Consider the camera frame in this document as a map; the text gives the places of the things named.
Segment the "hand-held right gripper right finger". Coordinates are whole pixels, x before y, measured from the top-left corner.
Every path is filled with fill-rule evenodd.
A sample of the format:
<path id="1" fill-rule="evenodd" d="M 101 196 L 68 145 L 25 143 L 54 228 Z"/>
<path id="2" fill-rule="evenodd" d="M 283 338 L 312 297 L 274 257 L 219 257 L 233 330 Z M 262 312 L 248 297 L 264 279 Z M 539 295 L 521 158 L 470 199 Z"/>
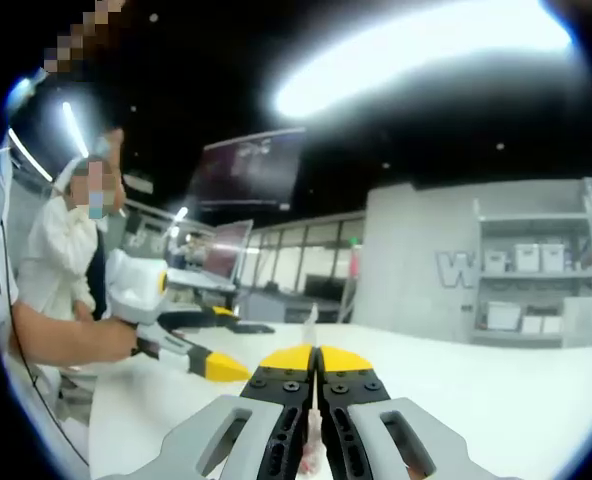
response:
<path id="1" fill-rule="evenodd" d="M 322 441 L 335 479 L 479 479 L 465 440 L 408 398 L 393 398 L 372 365 L 318 349 Z"/>

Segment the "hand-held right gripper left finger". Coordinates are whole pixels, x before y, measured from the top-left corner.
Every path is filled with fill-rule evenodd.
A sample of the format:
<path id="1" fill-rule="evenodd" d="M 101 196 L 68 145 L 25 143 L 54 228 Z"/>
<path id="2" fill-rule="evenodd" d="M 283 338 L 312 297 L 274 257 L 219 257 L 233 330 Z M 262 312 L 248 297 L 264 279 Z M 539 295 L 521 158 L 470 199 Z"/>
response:
<path id="1" fill-rule="evenodd" d="M 266 357 L 237 396 L 222 395 L 173 428 L 140 477 L 294 479 L 308 440 L 316 348 Z"/>

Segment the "person's left hand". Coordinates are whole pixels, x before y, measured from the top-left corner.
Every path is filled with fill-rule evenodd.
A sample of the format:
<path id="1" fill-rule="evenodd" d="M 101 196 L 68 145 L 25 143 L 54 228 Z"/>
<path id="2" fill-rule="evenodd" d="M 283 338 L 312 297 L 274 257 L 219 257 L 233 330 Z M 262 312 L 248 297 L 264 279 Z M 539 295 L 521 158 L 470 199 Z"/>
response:
<path id="1" fill-rule="evenodd" d="M 101 323 L 102 355 L 108 362 L 129 358 L 137 348 L 137 334 L 133 325 L 118 318 L 106 319 Z"/>

